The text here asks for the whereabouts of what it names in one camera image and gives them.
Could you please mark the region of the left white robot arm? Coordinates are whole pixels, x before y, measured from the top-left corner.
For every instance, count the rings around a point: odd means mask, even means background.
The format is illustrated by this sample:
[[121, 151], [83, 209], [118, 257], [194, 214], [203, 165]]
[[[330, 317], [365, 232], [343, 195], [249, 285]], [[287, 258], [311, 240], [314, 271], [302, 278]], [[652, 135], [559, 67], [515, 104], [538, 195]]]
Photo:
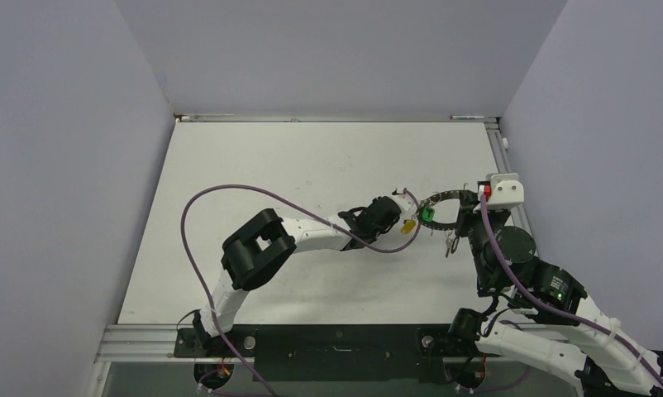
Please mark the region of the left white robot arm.
[[247, 295], [271, 281], [292, 255], [372, 248], [416, 204], [403, 191], [327, 218], [283, 218], [272, 208], [260, 211], [222, 244], [218, 282], [193, 321], [195, 345], [208, 356], [223, 352]]

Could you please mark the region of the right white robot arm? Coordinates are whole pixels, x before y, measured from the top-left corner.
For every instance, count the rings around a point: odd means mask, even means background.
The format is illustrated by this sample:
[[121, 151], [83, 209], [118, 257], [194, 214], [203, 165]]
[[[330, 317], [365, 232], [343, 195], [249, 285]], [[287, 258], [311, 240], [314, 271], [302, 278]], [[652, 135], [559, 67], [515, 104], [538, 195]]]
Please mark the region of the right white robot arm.
[[446, 224], [455, 241], [469, 243], [479, 296], [508, 300], [509, 311], [560, 335], [546, 339], [499, 317], [495, 306], [460, 309], [447, 333], [460, 354], [497, 355], [548, 372], [582, 396], [663, 396], [663, 351], [636, 343], [605, 315], [565, 269], [542, 260], [532, 235], [508, 224], [522, 197], [504, 200], [498, 188], [449, 190], [459, 204]]

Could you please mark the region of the green key tag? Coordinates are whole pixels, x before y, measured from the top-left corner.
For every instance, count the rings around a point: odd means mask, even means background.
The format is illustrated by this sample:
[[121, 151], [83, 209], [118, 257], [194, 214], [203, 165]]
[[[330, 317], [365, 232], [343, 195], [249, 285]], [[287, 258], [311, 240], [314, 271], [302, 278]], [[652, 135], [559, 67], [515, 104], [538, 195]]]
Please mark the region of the green key tag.
[[422, 207], [421, 219], [424, 222], [432, 222], [433, 218], [435, 216], [435, 213], [436, 213], [436, 210], [434, 209], [433, 205], [430, 205], [430, 204], [425, 205], [425, 206]]

